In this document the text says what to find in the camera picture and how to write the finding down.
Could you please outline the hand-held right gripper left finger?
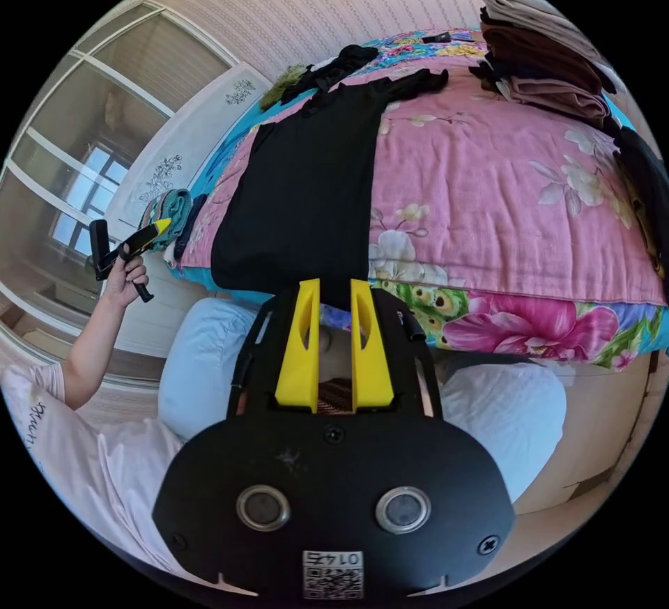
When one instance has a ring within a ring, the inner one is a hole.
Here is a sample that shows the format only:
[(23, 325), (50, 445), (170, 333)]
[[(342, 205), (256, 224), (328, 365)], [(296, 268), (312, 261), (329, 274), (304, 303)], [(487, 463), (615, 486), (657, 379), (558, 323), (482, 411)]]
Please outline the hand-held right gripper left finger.
[(300, 282), (275, 398), (279, 406), (317, 406), (320, 352), (320, 281)]

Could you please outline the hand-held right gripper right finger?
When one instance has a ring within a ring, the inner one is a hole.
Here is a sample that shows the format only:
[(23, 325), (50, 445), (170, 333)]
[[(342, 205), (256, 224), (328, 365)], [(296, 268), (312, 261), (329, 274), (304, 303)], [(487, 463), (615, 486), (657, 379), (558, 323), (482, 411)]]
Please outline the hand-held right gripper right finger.
[(353, 410), (387, 408), (394, 391), (383, 336), (368, 283), (351, 281), (351, 359)]

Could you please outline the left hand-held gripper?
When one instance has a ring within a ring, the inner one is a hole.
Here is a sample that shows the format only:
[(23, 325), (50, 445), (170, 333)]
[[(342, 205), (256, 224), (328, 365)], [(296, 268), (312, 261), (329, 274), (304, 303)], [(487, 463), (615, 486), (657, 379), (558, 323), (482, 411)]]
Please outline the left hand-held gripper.
[(148, 250), (155, 236), (166, 233), (171, 225), (171, 218), (154, 221), (149, 225), (149, 228), (136, 231), (126, 238), (123, 242), (125, 246), (118, 246), (114, 249), (110, 246), (108, 228), (96, 228), (95, 280), (97, 282), (106, 281), (118, 258), (122, 258), (127, 263), (141, 256)]

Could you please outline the person's left hand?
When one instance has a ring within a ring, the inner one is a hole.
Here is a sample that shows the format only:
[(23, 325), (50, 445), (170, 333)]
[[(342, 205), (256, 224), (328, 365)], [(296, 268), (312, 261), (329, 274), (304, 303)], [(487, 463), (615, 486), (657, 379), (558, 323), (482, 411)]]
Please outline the person's left hand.
[(137, 286), (148, 286), (148, 275), (141, 255), (130, 258), (123, 245), (107, 277), (102, 298), (115, 309), (125, 310), (138, 297)]

